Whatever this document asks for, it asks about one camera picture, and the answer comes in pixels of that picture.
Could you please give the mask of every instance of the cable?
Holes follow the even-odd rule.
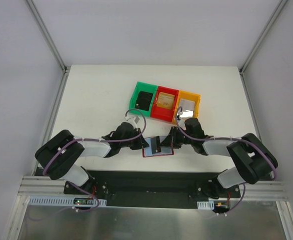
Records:
[[[242,202],[243,198],[245,197],[246,194],[246,184],[242,183],[243,185],[243,192],[242,192],[242,196],[240,198],[240,200],[234,205],[234,207],[232,207],[229,211],[227,211],[228,213],[233,211],[233,209],[235,209],[237,206],[239,206],[239,204]]]
[[[101,140],[101,139],[96,139],[96,138],[85,138],[85,139],[82,139],[82,138],[77,138],[77,139],[73,139],[72,141],[69,141],[66,145],[64,145],[52,158],[51,160],[47,163],[47,165],[45,166],[45,168],[43,169],[43,176],[47,176],[48,175],[48,169],[49,167],[51,166],[51,164],[56,160],[56,158],[70,145],[76,143],[76,142],[81,142],[81,141],[90,141],[90,142],[101,142],[101,143],[121,143],[121,142],[127,142],[127,141],[132,141],[134,139],[137,139],[139,138],[143,133],[144,131],[146,130],[147,128],[147,120],[146,120],[146,117],[144,116],[144,114],[139,110],[139,109],[136,109],[136,108],[131,108],[129,110],[127,110],[125,112],[125,116],[128,115],[129,112],[131,111],[138,111],[143,120],[144,120],[144,127],[142,129],[142,131],[134,136],[134,137],[131,137],[131,138],[128,138],[128,139],[119,139],[119,140]]]
[[[91,212],[91,211],[97,209],[97,208],[100,206],[100,201],[99,201],[99,199],[97,199],[97,197],[95,197],[92,193],[89,193],[89,192],[87,192],[87,191],[81,189],[80,187],[78,187],[77,185],[75,185],[73,182],[70,182],[70,181],[69,181],[69,183],[70,183],[73,187],[75,187],[75,188],[78,189],[79,191],[81,191],[81,192],[83,192],[83,193],[89,195],[92,199],[94,199],[94,200],[96,201],[96,206],[91,207],[90,209],[86,209],[86,210],[78,209],[78,208],[77,208],[77,209],[75,210],[76,212],[80,212],[80,213]],[[48,218],[51,218],[51,217],[53,217],[53,216],[55,216],[55,215],[57,215],[57,214],[63,212],[64,210],[67,210],[67,209],[74,209],[74,208],[75,208],[74,206],[67,206],[67,207],[64,207],[64,208],[62,208],[62,209],[60,209],[60,210],[58,210],[58,211],[52,213],[52,214],[49,215],[49,216],[46,216],[46,217],[43,217],[43,218],[38,218],[38,219],[33,218],[33,217],[30,216],[30,209],[28,208],[28,209],[26,210],[26,217],[27,217],[28,219],[30,219],[31,221],[33,221],[33,222],[41,222],[41,221],[43,221],[43,220],[46,220],[46,219],[48,219]]]
[[[230,206],[230,198],[231,198],[231,194],[228,192],[227,193],[227,200],[224,202],[221,202],[221,204],[227,204],[228,206]]]
[[[146,120],[146,117],[144,116],[144,114],[139,110],[139,109],[136,109],[136,108],[131,108],[129,110],[127,110],[125,112],[125,116],[128,115],[129,112],[131,111],[138,111],[142,118],[143,118],[143,121],[144,121],[144,127],[142,129],[142,131],[134,136],[134,137],[131,137],[131,138],[128,138],[128,139],[119,139],[119,140],[101,140],[101,139],[95,139],[95,138],[85,138],[85,139],[82,139],[82,138],[77,138],[77,139],[73,139],[72,141],[68,142],[66,145],[64,145],[52,158],[51,160],[48,162],[48,164],[45,166],[45,168],[43,169],[43,176],[47,176],[48,175],[48,169],[49,167],[52,165],[52,163],[56,160],[56,158],[70,145],[76,143],[76,142],[81,142],[81,141],[93,141],[93,142],[102,142],[102,143],[120,143],[120,142],[127,142],[127,141],[132,141],[134,139],[137,139],[139,138],[143,133],[144,131],[146,130],[147,128],[147,120]],[[100,201],[94,196],[94,194],[91,194],[83,189],[81,189],[79,186],[77,186],[76,184],[74,184],[73,182],[69,182],[73,187],[75,187],[76,189],[78,189],[79,191],[85,193],[86,195],[89,195],[92,199],[96,200],[97,204],[96,206],[94,207],[91,207],[90,209],[87,209],[87,210],[83,210],[83,209],[77,209],[76,211],[77,212],[81,212],[81,213],[85,213],[85,212],[90,212],[90,211],[93,211],[95,210],[96,208],[99,207],[100,205]],[[53,217],[61,212],[63,212],[64,210],[67,210],[67,209],[73,209],[74,206],[67,206],[67,207],[64,207],[62,209],[60,209],[59,211],[56,211],[54,212],[53,214],[49,215],[49,216],[46,216],[44,218],[40,218],[40,219],[36,219],[36,218],[32,218],[30,216],[30,213],[29,213],[29,209],[26,211],[26,216],[28,219],[30,219],[31,221],[34,221],[34,222],[40,222],[40,221],[43,221],[45,219],[48,219],[50,217]]]
[[[275,168],[275,166],[272,164],[272,162],[268,159],[268,157],[252,142],[241,139],[241,138],[235,138],[235,137],[214,137],[214,138],[195,138],[192,137],[188,134],[185,133],[185,131],[179,126],[178,124],[178,114],[179,111],[182,111],[182,107],[180,106],[177,111],[176,111],[176,115],[175,115],[175,122],[176,122],[176,126],[177,128],[181,131],[181,133],[186,136],[187,138],[194,140],[194,141],[202,141],[202,142],[206,142],[206,141],[216,141],[216,140],[231,140],[231,141],[235,141],[235,142],[242,142],[245,143],[247,145],[250,145],[252,148],[254,148],[263,158],[264,160],[269,164],[270,168],[272,169],[272,171],[274,172],[274,178],[272,180],[275,180],[278,177],[277,174],[277,170]]]

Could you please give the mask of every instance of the card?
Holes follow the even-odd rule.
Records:
[[[171,110],[173,108],[174,101],[174,95],[165,92],[160,92],[157,96],[156,106]]]
[[[142,149],[142,156],[144,158],[148,158],[156,156],[173,155],[173,148],[158,147],[159,143],[162,142],[165,138],[165,136],[145,138],[145,141],[148,143],[149,147]]]
[[[179,107],[182,107],[182,113],[180,113],[180,118],[192,118],[195,110],[196,103],[187,99],[180,99],[178,104]]]

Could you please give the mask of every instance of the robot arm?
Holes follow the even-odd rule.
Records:
[[[95,180],[84,168],[74,165],[74,163],[79,157],[96,156],[109,158],[118,154],[123,147],[129,147],[132,150],[148,147],[149,145],[142,135],[132,139],[141,133],[141,130],[137,127],[138,120],[139,118],[136,116],[126,117],[126,121],[122,122],[115,131],[101,137],[100,140],[87,138],[83,141],[82,138],[75,139],[68,130],[63,130],[43,145],[36,152],[35,158],[42,167],[47,168],[47,175],[52,180],[65,179],[90,192],[95,185]],[[266,160],[251,146],[243,142],[227,139],[215,141],[212,138],[213,136],[204,133],[197,118],[189,118],[184,124],[186,130],[183,131],[187,135],[197,139],[208,139],[208,141],[192,140],[186,137],[177,127],[172,127],[168,136],[161,142],[160,147],[179,149],[183,144],[191,145],[198,154],[231,157],[235,165],[235,167],[223,171],[213,179],[210,179],[207,187],[203,189],[203,192],[208,197],[216,198],[219,196],[219,193],[223,193],[237,184],[255,184],[272,171]],[[277,160],[255,135],[248,133],[241,138],[256,145],[268,157],[274,168],[278,167]],[[49,164],[51,159],[65,145],[71,142],[73,143],[69,144]]]
[[[51,163],[47,170],[47,175],[52,180],[64,179],[72,182],[88,192],[94,186],[95,181],[83,167],[74,164],[78,158],[109,158],[118,154],[120,149],[124,147],[139,150],[149,146],[142,135],[129,141],[112,142],[113,140],[134,138],[141,133],[140,128],[137,126],[139,121],[137,116],[128,116],[125,119],[126,121],[122,122],[115,131],[102,136],[100,140],[96,141],[95,139],[83,141],[81,138],[76,138],[79,139],[79,141],[76,141],[75,136],[68,130],[62,130],[36,151],[35,158],[45,168],[61,148],[74,141]]]
[[[271,166],[251,146],[234,140],[214,140],[213,136],[206,135],[202,130],[197,118],[189,118],[184,122],[187,135],[197,139],[208,139],[207,141],[192,140],[186,137],[176,126],[172,127],[168,136],[161,142],[161,147],[179,149],[183,144],[191,145],[194,151],[201,155],[221,155],[231,157],[235,167],[221,172],[212,179],[209,188],[209,196],[217,196],[234,185],[249,183],[255,184],[267,174],[272,172]],[[256,145],[264,153],[274,168],[278,162],[262,142],[252,133],[241,137],[242,140]]]

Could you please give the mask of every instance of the white wall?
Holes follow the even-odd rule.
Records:
[[[0,239],[62,77],[23,0],[0,0]]]
[[[241,67],[279,0],[34,0],[72,64]]]
[[[262,140],[279,161],[293,208],[293,0],[244,75]]]

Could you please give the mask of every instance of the metal panel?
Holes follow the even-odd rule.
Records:
[[[45,218],[60,207],[29,206],[30,216]],[[108,208],[87,213],[67,209],[44,221],[27,221],[20,240],[285,240],[275,202],[243,202],[216,216],[211,210]]]
[[[279,0],[34,0],[67,66],[242,67]]]

